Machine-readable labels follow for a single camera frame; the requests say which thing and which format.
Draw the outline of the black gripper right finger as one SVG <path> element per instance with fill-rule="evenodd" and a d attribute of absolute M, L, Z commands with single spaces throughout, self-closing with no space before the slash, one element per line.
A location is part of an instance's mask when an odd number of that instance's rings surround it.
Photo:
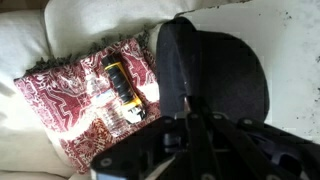
<path fill-rule="evenodd" d="M 242 118 L 237 127 L 245 131 L 257 146 L 271 157 L 313 157 L 314 143 L 262 122 Z"/>

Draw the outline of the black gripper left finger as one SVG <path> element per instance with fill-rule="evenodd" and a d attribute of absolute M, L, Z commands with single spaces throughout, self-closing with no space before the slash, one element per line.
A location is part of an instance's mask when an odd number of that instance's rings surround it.
<path fill-rule="evenodd" d="M 187 96 L 184 99 L 184 119 L 203 119 L 210 118 L 210 108 L 202 97 Z"/>

